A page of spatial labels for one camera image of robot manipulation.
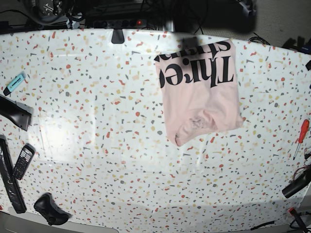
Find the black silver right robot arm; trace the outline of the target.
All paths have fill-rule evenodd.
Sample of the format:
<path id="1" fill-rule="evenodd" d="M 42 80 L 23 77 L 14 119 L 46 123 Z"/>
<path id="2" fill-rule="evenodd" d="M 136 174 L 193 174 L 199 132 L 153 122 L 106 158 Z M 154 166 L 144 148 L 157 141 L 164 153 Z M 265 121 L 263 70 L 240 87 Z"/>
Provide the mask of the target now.
<path id="1" fill-rule="evenodd" d="M 85 19 L 85 10 L 80 0 L 24 0 L 30 18 L 39 25 L 55 24 L 66 17 L 69 24 Z"/>

